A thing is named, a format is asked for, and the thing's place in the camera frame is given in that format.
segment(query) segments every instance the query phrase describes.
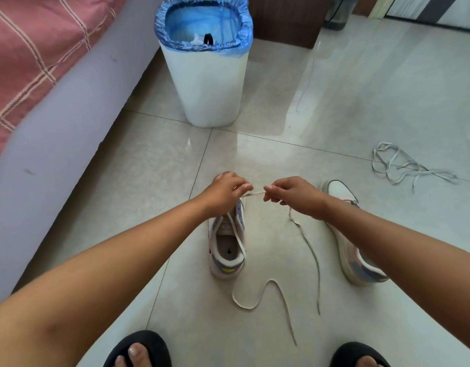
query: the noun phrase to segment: pink bedspread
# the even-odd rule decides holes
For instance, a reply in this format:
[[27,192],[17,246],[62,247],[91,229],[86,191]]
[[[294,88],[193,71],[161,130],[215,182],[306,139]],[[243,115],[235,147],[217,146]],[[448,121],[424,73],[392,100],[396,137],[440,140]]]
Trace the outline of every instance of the pink bedspread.
[[0,0],[0,153],[127,0]]

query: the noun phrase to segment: white shoelace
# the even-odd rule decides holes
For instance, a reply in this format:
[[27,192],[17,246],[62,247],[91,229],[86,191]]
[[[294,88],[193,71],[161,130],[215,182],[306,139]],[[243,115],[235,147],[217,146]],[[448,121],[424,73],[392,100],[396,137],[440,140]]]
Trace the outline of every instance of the white shoelace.
[[[259,194],[263,194],[265,193],[265,191],[262,191],[262,192],[249,192],[249,193],[246,193],[243,195],[243,197],[251,197],[251,196],[257,196]],[[298,227],[299,229],[299,232],[301,233],[301,235],[303,236],[303,239],[304,241],[306,242],[306,244],[308,245],[308,247],[310,248],[310,251],[313,255],[313,258],[315,259],[315,263],[317,264],[317,272],[318,272],[318,289],[317,289],[317,310],[318,310],[318,314],[320,314],[320,264],[318,262],[318,259],[317,259],[317,255],[315,253],[315,251],[313,250],[312,246],[310,245],[310,242],[308,241],[308,239],[306,238],[306,235],[303,231],[303,227],[301,226],[301,224],[299,224],[298,222],[296,222],[293,217],[291,216],[291,208],[289,208],[289,219]],[[231,217],[230,214],[227,214],[228,218],[230,219],[230,222],[232,223],[232,226],[235,227],[235,223],[233,221],[233,218]],[[242,240],[240,239],[239,235],[238,235],[238,232],[236,231],[236,229],[233,229],[233,232],[235,233],[235,237],[238,241],[238,245],[240,246],[240,249],[242,251],[242,254],[243,254],[243,258],[244,258],[244,264],[245,264],[245,259],[246,259],[246,252],[245,252],[245,248],[242,244]],[[237,304],[240,308],[242,309],[246,309],[246,310],[252,310],[252,309],[255,309],[257,307],[257,305],[260,303],[260,301],[262,300],[262,296],[264,295],[264,291],[265,291],[265,288],[267,286],[267,284],[269,282],[274,282],[276,285],[277,285],[277,288],[279,289],[279,291],[281,292],[281,296],[282,296],[282,299],[284,300],[284,306],[286,307],[286,312],[287,312],[287,315],[288,315],[288,321],[289,321],[289,330],[291,331],[291,336],[293,337],[293,341],[295,343],[295,345],[298,345],[298,343],[296,342],[296,338],[295,338],[295,334],[294,334],[294,331],[293,331],[293,325],[291,323],[291,314],[289,313],[289,308],[288,308],[288,303],[286,302],[286,297],[284,297],[284,293],[282,292],[282,288],[281,286],[279,285],[279,283],[275,280],[275,279],[268,279],[266,281],[266,283],[264,284],[264,287],[262,288],[262,291],[260,292],[260,295],[259,295],[259,299],[257,300],[257,302],[255,303],[255,305],[253,306],[244,306],[242,304],[240,304],[238,302],[238,300],[235,298],[235,293],[234,293],[234,290],[235,290],[235,285],[233,285],[233,291],[232,291],[232,299],[233,299],[233,302],[235,304]]]
[[[385,152],[386,150],[388,149],[393,149],[395,150],[395,154],[393,155],[393,157],[391,157],[391,159],[388,161],[388,162],[385,162],[385,160],[383,160],[383,158],[381,157],[381,155],[379,154],[379,152]],[[403,157],[405,157],[407,159],[407,162],[405,162],[402,166],[399,166],[397,168],[397,170],[399,169],[402,169],[402,168],[413,168],[413,170],[410,170],[410,171],[406,171],[404,173],[402,173],[400,175],[399,178],[396,178],[396,179],[393,179],[391,176],[390,176],[390,167],[391,167],[391,164],[393,163],[393,161],[398,157],[398,155],[402,154]],[[376,169],[376,166],[374,165],[375,162],[380,162],[382,163],[384,166],[385,166],[385,170],[377,170]],[[382,141],[378,144],[378,146],[376,148],[374,148],[373,150],[373,160],[372,160],[372,166],[373,166],[373,171],[378,173],[378,174],[386,174],[386,178],[388,178],[388,180],[396,185],[396,184],[400,184],[401,181],[407,177],[407,176],[415,176],[414,178],[414,181],[412,183],[412,192],[414,191],[415,189],[415,183],[416,181],[421,177],[421,176],[424,176],[424,175],[435,175],[435,176],[438,176],[439,178],[443,178],[444,180],[448,181],[448,182],[451,182],[453,183],[454,181],[452,179],[457,179],[458,177],[456,176],[455,173],[453,173],[452,171],[449,171],[449,170],[442,170],[442,169],[429,169],[427,167],[425,167],[424,165],[418,163],[417,161],[415,161],[413,158],[411,158],[409,156],[409,154],[407,154],[405,151],[403,151],[402,149],[400,149],[400,147],[398,147],[396,144],[393,144],[393,143],[390,143],[390,142],[387,142],[387,141]]]

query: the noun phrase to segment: person's left hand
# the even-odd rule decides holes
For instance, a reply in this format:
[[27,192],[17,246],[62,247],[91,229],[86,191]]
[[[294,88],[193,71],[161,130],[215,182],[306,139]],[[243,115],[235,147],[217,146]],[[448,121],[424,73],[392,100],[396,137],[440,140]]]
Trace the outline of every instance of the person's left hand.
[[196,197],[206,206],[208,218],[222,216],[231,211],[236,202],[253,186],[234,172],[217,175],[213,182]]

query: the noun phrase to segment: trash bag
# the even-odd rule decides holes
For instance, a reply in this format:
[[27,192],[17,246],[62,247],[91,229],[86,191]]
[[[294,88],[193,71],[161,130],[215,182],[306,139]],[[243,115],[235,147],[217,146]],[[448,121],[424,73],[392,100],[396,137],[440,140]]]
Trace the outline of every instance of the trash bag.
[[166,0],[155,17],[155,34],[169,50],[242,56],[253,41],[248,0]]

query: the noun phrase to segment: black slipper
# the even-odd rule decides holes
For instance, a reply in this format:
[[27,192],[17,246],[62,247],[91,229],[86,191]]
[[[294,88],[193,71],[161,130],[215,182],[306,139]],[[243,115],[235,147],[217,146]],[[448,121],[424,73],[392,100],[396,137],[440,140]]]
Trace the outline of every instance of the black slipper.
[[124,357],[128,367],[133,367],[128,356],[128,349],[134,343],[140,343],[146,347],[153,367],[172,367],[169,349],[167,349],[165,341],[158,333],[148,330],[135,332],[122,339],[109,353],[104,367],[114,367],[116,358],[120,355]]
[[368,355],[383,367],[390,367],[386,359],[366,344],[351,342],[341,345],[332,357],[330,367],[355,367],[357,361]]

